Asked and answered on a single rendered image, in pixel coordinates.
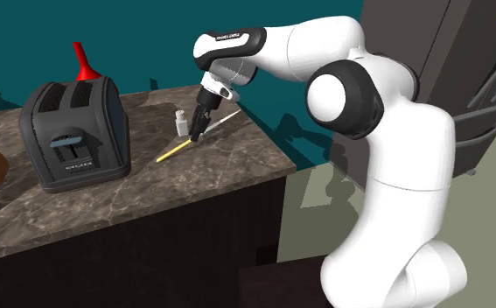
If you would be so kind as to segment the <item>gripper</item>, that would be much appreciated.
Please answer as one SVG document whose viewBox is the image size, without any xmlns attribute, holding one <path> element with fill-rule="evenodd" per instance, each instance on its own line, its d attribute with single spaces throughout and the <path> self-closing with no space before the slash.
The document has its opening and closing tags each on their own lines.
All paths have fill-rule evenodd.
<svg viewBox="0 0 496 308">
<path fill-rule="evenodd" d="M 211 121 L 210 111 L 219 107 L 222 97 L 202 87 L 197 95 L 197 103 L 189 130 L 190 140 L 197 142 Z"/>
</svg>

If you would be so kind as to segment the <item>small white shaker bottle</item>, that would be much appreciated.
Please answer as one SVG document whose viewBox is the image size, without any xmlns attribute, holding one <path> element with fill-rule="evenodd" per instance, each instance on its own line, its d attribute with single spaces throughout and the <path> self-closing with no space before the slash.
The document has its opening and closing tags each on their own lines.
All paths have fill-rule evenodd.
<svg viewBox="0 0 496 308">
<path fill-rule="evenodd" d="M 186 137 L 189 135 L 189 125 L 188 121 L 185 117 L 185 111 L 184 110 L 177 110 L 176 111 L 176 128 L 178 132 L 179 137 Z"/>
</svg>

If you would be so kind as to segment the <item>yellow pencil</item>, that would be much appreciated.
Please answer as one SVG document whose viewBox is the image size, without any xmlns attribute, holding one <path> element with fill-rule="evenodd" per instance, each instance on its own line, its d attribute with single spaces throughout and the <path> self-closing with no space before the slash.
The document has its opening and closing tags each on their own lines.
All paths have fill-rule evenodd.
<svg viewBox="0 0 496 308">
<path fill-rule="evenodd" d="M 176 152 L 182 150 L 183 148 L 185 148 L 187 145 L 189 145 L 190 143 L 192 142 L 191 139 L 187 139 L 186 141 L 184 141 L 182 144 L 176 146 L 175 148 L 173 148 L 172 150 L 166 152 L 164 155 L 158 157 L 156 159 L 156 163 L 159 163 L 165 159 L 167 159 L 168 157 L 172 156 L 173 154 L 175 154 Z"/>
</svg>

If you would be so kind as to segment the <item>dark grey toaster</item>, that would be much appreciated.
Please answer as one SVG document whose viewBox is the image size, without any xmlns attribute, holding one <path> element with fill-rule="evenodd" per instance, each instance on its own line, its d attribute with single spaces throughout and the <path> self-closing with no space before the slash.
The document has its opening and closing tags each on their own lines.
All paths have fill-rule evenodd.
<svg viewBox="0 0 496 308">
<path fill-rule="evenodd" d="M 18 128 L 47 193 L 98 185 L 130 172 L 129 118 L 109 77 L 40 85 L 26 100 Z"/>
</svg>

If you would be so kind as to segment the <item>dark kitchen counter cabinet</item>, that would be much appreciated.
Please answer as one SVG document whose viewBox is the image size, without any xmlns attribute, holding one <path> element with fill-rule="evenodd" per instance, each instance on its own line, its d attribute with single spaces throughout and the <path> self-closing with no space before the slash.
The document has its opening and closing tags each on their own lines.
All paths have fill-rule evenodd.
<svg viewBox="0 0 496 308">
<path fill-rule="evenodd" d="M 240 308 L 276 260 L 285 178 L 0 258 L 0 308 Z"/>
</svg>

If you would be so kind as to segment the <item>dark grey refrigerator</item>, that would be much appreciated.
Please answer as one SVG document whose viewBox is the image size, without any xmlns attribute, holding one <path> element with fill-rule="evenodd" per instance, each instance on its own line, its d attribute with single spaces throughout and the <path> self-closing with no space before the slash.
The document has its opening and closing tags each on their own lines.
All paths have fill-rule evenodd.
<svg viewBox="0 0 496 308">
<path fill-rule="evenodd" d="M 454 174 L 473 174 L 496 137 L 496 0 L 364 0 L 369 52 L 409 65 L 417 100 L 455 121 Z"/>
</svg>

